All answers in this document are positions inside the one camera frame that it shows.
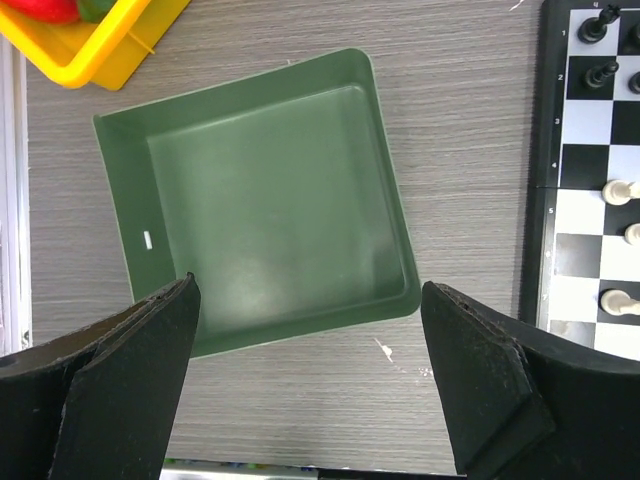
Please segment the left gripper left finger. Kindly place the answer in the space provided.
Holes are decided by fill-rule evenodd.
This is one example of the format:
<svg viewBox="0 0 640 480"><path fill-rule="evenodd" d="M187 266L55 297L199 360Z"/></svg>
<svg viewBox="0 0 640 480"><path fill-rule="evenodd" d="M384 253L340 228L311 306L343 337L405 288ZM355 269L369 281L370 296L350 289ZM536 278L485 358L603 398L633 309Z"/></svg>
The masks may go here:
<svg viewBox="0 0 640 480"><path fill-rule="evenodd" d="M157 479L199 319L193 274L1 359L4 479Z"/></svg>

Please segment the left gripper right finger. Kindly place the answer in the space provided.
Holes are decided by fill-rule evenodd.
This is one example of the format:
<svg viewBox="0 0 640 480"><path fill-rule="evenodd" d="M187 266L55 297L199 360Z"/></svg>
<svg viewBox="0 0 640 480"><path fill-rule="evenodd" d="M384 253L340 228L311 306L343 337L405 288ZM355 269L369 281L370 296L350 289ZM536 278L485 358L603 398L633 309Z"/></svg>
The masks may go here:
<svg viewBox="0 0 640 480"><path fill-rule="evenodd" d="M445 285L421 318L456 471L470 479L635 479L639 365Z"/></svg>

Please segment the black white chessboard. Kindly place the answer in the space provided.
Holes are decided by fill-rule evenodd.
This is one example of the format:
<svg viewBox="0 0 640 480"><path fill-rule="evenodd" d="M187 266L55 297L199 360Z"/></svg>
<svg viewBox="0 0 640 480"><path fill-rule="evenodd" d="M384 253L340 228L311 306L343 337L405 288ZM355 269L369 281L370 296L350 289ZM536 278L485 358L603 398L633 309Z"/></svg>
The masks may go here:
<svg viewBox="0 0 640 480"><path fill-rule="evenodd" d="M639 356L639 5L546 1L535 63L520 317Z"/></svg>

